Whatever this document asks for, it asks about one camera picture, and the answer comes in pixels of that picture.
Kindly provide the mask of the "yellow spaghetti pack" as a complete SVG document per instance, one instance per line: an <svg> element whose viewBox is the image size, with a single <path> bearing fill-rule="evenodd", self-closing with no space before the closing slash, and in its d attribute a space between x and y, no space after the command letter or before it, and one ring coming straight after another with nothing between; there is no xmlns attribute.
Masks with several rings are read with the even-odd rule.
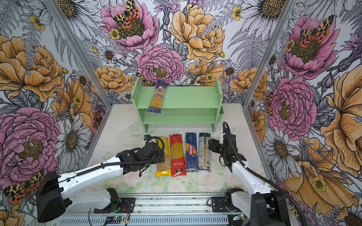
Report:
<svg viewBox="0 0 362 226"><path fill-rule="evenodd" d="M158 163L156 166L156 176L157 177L164 177L164 176L171 176L171 158L169 152L169 143L167 137L160 137L165 145L164 148L164 162Z"/></svg>

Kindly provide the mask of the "blue Barilla spaghetti box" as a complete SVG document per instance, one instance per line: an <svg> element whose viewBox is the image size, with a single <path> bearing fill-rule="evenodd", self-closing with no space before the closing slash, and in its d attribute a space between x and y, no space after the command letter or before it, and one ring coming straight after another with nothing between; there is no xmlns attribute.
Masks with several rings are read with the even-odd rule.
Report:
<svg viewBox="0 0 362 226"><path fill-rule="evenodd" d="M197 152L197 134L194 132L186 133L186 171L198 171L198 152Z"/></svg>

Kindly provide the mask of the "red spaghetti pack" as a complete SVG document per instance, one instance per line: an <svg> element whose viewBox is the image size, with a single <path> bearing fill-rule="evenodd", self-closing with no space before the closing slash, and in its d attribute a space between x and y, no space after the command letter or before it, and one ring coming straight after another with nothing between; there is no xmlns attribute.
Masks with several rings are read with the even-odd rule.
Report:
<svg viewBox="0 0 362 226"><path fill-rule="evenodd" d="M181 134L171 134L170 136L170 156L172 177L186 176L186 165Z"/></svg>

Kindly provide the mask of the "blue Don Reggio spaghetti pack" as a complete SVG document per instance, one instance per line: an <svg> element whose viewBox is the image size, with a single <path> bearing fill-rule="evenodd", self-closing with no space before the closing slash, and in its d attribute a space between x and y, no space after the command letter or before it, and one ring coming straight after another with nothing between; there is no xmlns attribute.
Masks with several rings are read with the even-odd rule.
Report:
<svg viewBox="0 0 362 226"><path fill-rule="evenodd" d="M155 94L147 110L148 114L161 114L161 108L168 84L162 80L157 80Z"/></svg>

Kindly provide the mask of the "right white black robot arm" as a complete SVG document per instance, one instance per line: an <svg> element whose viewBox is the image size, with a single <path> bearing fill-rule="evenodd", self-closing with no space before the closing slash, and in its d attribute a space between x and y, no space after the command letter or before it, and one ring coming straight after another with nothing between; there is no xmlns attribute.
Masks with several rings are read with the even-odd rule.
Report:
<svg viewBox="0 0 362 226"><path fill-rule="evenodd" d="M239 179L244 189L233 188L225 193L226 208L241 211L252 226L290 226L285 195L273 190L276 186L250 169L246 158L238 152L236 136L226 122L221 140L211 139L208 148L220 154L222 164Z"/></svg>

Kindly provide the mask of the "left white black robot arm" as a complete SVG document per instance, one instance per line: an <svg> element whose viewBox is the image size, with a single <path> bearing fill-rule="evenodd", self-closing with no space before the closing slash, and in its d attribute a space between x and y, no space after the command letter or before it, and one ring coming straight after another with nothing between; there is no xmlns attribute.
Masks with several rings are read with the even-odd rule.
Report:
<svg viewBox="0 0 362 226"><path fill-rule="evenodd" d="M150 165L164 162L165 146L160 137L149 137L144 147L124 150L94 166L71 173L47 173L35 194L37 221L50 222L70 210L90 209L95 213L119 211L122 201L114 188L94 195L87 195L82 190L131 172L142 173Z"/></svg>

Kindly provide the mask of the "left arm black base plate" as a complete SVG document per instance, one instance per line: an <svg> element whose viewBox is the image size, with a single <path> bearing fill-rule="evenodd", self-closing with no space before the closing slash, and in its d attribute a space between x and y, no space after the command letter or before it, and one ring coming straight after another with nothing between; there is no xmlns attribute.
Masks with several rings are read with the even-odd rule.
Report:
<svg viewBox="0 0 362 226"><path fill-rule="evenodd" d="M106 214L106 213L133 213L135 207L136 198L119 198L117 201L112 201L104 209L95 209L94 213L96 214Z"/></svg>

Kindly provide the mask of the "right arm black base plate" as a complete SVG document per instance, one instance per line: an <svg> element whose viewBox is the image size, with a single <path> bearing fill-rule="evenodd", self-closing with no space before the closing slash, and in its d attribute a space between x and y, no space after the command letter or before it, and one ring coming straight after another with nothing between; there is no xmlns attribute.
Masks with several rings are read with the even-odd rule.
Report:
<svg viewBox="0 0 362 226"><path fill-rule="evenodd" d="M240 212L236 207L232 207L224 197L211 197L211 208L213 212Z"/></svg>

